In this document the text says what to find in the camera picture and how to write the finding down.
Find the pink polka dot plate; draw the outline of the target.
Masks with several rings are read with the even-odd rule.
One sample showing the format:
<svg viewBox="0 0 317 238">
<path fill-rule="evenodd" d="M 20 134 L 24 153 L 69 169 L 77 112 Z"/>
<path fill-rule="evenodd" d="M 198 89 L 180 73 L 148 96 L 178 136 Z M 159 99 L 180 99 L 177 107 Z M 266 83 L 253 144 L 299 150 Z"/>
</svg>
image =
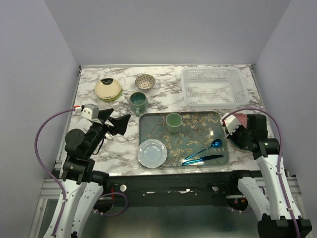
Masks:
<svg viewBox="0 0 317 238">
<path fill-rule="evenodd" d="M 237 117 L 237 119 L 239 120 L 239 122 L 242 124 L 241 126 L 239 126 L 239 128 L 243 127 L 243 128 L 247 128 L 247 115 L 243 114 L 243 113 L 235 113 L 233 114 L 234 116 Z"/>
</svg>

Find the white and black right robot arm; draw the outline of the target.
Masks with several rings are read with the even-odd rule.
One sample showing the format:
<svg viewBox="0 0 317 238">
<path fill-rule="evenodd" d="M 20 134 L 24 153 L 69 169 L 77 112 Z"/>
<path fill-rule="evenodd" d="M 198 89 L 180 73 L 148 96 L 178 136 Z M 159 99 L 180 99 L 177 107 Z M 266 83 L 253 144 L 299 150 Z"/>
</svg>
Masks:
<svg viewBox="0 0 317 238">
<path fill-rule="evenodd" d="M 258 220 L 261 238 L 304 238 L 312 231 L 310 220 L 304 219 L 298 209 L 287 177 L 277 139 L 269 138 L 266 117 L 259 114 L 244 116 L 240 123 L 238 114 L 225 119 L 227 137 L 240 149 L 253 154 L 264 179 L 263 192 L 251 176 L 238 176 L 228 181 L 233 194 L 242 193 Z"/>
</svg>

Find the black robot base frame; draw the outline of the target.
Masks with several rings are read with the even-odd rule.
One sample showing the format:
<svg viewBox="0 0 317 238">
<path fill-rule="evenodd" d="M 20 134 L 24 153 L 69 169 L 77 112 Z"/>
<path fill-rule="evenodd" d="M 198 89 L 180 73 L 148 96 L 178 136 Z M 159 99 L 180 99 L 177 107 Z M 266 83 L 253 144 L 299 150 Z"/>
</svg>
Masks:
<svg viewBox="0 0 317 238">
<path fill-rule="evenodd" d="M 241 196 L 238 179 L 261 178 L 260 171 L 237 170 L 201 174 L 172 174 L 147 176 L 110 176 L 105 191 L 120 193 L 126 186 L 125 197 L 116 195 L 115 206 L 226 206 L 228 196 Z"/>
</svg>

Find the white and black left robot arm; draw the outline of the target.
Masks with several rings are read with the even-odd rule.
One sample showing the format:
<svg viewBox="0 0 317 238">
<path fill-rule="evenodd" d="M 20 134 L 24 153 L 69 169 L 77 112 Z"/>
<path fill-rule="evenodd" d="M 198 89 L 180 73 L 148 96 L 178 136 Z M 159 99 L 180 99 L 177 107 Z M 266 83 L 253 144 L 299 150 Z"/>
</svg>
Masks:
<svg viewBox="0 0 317 238">
<path fill-rule="evenodd" d="M 72 129 L 65 136 L 66 159 L 61 179 L 48 174 L 61 188 L 46 238 L 79 238 L 97 200 L 109 192 L 109 174 L 95 171 L 96 155 L 107 134 L 124 135 L 130 114 L 111 117 L 113 108 L 100 110 L 94 104 L 74 106 L 71 112 L 91 122 L 87 132 Z"/>
</svg>

